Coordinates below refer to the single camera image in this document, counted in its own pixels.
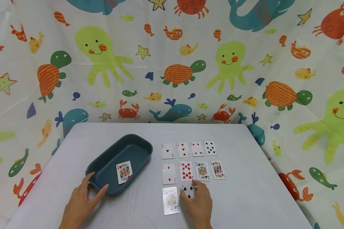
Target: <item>hand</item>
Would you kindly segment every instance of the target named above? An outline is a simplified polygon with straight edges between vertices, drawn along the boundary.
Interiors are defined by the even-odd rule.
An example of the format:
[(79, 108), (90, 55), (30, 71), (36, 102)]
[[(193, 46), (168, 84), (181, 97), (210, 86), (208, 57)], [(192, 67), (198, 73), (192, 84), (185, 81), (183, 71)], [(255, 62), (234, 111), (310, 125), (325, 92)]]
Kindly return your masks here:
[(83, 178), (79, 187), (74, 188), (69, 203), (66, 205), (59, 229), (77, 229), (93, 212), (105, 195), (108, 184), (91, 200), (88, 199), (88, 181), (95, 172)]
[(195, 197), (188, 198), (185, 192), (181, 191), (180, 198), (187, 207), (196, 229), (212, 229), (210, 218), (213, 200), (210, 197), (209, 189), (200, 181), (193, 180), (193, 185), (197, 186)]

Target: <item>turtle shell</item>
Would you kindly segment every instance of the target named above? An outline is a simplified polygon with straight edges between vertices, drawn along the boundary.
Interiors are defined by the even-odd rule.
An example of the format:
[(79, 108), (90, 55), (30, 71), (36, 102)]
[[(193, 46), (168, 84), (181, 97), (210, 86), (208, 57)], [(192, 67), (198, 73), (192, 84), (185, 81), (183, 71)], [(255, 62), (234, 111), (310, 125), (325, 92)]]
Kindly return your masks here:
[(291, 87), (278, 81), (269, 83), (266, 87), (265, 96), (269, 103), (277, 107), (290, 106), (297, 99), (297, 94)]
[(193, 70), (185, 65), (171, 65), (164, 71), (164, 77), (174, 84), (182, 84), (193, 75)]
[(39, 90), (41, 95), (47, 96), (59, 81), (59, 69), (55, 65), (41, 65), (37, 70)]

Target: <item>dark teal tray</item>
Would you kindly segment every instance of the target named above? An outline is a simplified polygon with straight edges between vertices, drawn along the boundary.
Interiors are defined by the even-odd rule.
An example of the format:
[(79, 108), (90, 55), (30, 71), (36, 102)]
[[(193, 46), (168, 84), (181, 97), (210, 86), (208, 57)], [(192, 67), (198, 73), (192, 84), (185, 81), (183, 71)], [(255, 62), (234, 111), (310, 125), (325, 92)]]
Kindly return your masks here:
[[(109, 184), (106, 195), (121, 194), (134, 181), (150, 160), (153, 146), (138, 135), (125, 135), (99, 155), (85, 171), (85, 175), (96, 172), (90, 183), (100, 190)], [(116, 165), (130, 161), (133, 175), (123, 184), (118, 184)]]

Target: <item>white table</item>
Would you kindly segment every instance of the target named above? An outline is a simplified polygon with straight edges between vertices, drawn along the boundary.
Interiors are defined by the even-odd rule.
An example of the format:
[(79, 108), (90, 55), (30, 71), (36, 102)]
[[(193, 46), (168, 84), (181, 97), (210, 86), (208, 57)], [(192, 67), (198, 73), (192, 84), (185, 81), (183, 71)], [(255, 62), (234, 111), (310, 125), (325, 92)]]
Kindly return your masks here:
[[(205, 182), (213, 199), (214, 229), (312, 228), (245, 125), (170, 123), (75, 125), (6, 228), (58, 228), (63, 209), (85, 176), (87, 166), (129, 133), (153, 145), (151, 161), (124, 193), (104, 198), (83, 228), (193, 228), (182, 202), (180, 214), (164, 215), (162, 188), (181, 187), (179, 161), (210, 160), (221, 160), (227, 174), (227, 179)], [(162, 160), (161, 143), (203, 140), (215, 142), (218, 156)], [(163, 163), (176, 165), (176, 185), (162, 184)]]

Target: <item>red crab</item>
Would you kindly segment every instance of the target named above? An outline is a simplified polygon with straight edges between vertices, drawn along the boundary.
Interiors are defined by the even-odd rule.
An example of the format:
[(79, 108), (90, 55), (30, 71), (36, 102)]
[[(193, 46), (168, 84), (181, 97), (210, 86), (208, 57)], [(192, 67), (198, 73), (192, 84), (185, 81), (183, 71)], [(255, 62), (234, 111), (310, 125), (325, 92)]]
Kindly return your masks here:
[(318, 32), (315, 36), (324, 33), (329, 38), (338, 39), (337, 44), (341, 45), (344, 36), (344, 2), (339, 9), (333, 10), (327, 14), (322, 20), (321, 25), (316, 26), (315, 29), (316, 30), (312, 31), (312, 33)]
[(227, 106), (227, 104), (222, 104), (222, 105), (220, 106), (218, 112), (215, 113), (215, 114), (213, 115), (213, 118), (211, 118), (210, 120), (211, 120), (211, 121), (214, 121), (214, 120), (221, 120), (221, 121), (224, 121), (224, 123), (230, 122), (229, 117), (232, 116), (232, 115), (235, 113), (236, 108), (233, 108), (233, 109), (232, 109), (232, 108), (229, 108), (229, 113), (231, 113), (231, 115), (228, 115), (227, 112), (225, 112), (225, 111), (220, 111), (221, 109), (225, 108), (225, 106)]
[(130, 109), (130, 108), (124, 108), (122, 109), (122, 106), (126, 105), (127, 104), (127, 101), (122, 101), (122, 99), (120, 100), (120, 109), (118, 111), (118, 118), (121, 118), (121, 119), (124, 119), (124, 118), (134, 118), (134, 119), (139, 119), (140, 116), (138, 115), (138, 110), (139, 110), (139, 105), (136, 103), (135, 105), (134, 104), (131, 104), (131, 106), (133, 106), (135, 110), (133, 109)]
[(181, 12), (185, 14), (197, 14), (200, 19), (200, 13), (205, 17), (203, 9), (206, 10), (206, 13), (209, 13), (208, 8), (205, 7), (206, 0), (177, 0), (177, 5), (174, 7), (176, 9), (175, 14), (180, 16)]

